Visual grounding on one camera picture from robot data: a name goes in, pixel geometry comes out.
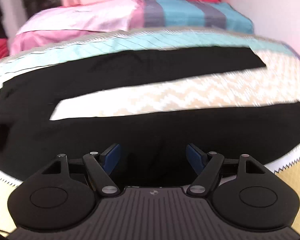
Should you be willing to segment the pink pillow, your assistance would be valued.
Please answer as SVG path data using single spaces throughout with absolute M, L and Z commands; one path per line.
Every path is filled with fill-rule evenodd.
M 15 55 L 91 33 L 141 28 L 144 25 L 144 6 L 144 0 L 111 0 L 42 10 L 18 30 L 10 53 Z

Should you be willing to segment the black pants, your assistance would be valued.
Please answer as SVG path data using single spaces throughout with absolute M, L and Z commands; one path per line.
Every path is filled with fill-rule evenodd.
M 145 183 L 151 166 L 168 184 L 169 173 L 180 179 L 191 142 L 266 164 L 300 142 L 299 102 L 50 120 L 63 99 L 90 92 L 265 66 L 249 48 L 201 47 L 122 51 L 21 74 L 0 90 L 0 169 L 26 179 L 59 153 L 75 159 L 113 143 L 124 156 L 117 179 L 129 184 Z

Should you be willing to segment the patterned bed quilt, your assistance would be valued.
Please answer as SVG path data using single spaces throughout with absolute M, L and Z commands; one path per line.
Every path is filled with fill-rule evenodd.
M 254 35 L 191 27 L 88 35 L 24 51 L 0 60 L 0 90 L 16 76 L 69 61 L 201 47 L 249 48 L 266 66 L 90 92 L 63 99 L 50 120 L 300 103 L 300 56 L 292 48 Z M 123 159 L 121 146 L 110 174 L 120 189 L 114 197 L 93 189 L 83 156 L 59 153 L 26 179 L 0 169 L 0 239 L 300 239 L 300 142 L 266 164 L 251 153 L 224 156 L 220 182 L 208 196 L 187 194 L 198 175 L 186 148 L 186 166 L 177 168 L 180 179 L 168 174 L 172 184 L 155 166 L 145 183 L 117 179 Z

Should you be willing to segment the blue grey striped pillow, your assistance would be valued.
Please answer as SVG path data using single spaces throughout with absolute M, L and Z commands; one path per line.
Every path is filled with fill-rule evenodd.
M 144 26 L 206 27 L 253 34 L 253 22 L 228 3 L 187 0 L 144 0 Z

